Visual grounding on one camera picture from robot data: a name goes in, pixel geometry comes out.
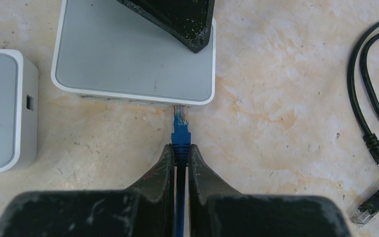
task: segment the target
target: black cable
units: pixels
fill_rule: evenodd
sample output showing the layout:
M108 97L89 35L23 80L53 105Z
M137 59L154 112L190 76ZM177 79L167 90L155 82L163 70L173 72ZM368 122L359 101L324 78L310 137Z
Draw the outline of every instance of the black cable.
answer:
M354 111L355 118L364 133L364 141L367 148L373 156L374 161L379 166L379 140L375 134L373 134L368 127L367 122L364 119L361 108L358 103L357 94L355 91L355 63L361 46L370 34L379 27L379 22L371 26L364 34L359 38L355 46L352 48L351 56L349 58L348 69L346 74L349 100L351 101L352 110ZM371 105L379 120L379 101L376 93L374 92L373 85L371 84L370 75L368 73L367 58L370 47L379 39L379 33L372 37L364 46L360 56L360 72L362 80L367 91L368 97L371 101ZM351 221L355 223L366 224L371 218L373 218L379 212L379 190L373 194L369 199L363 202L351 217Z

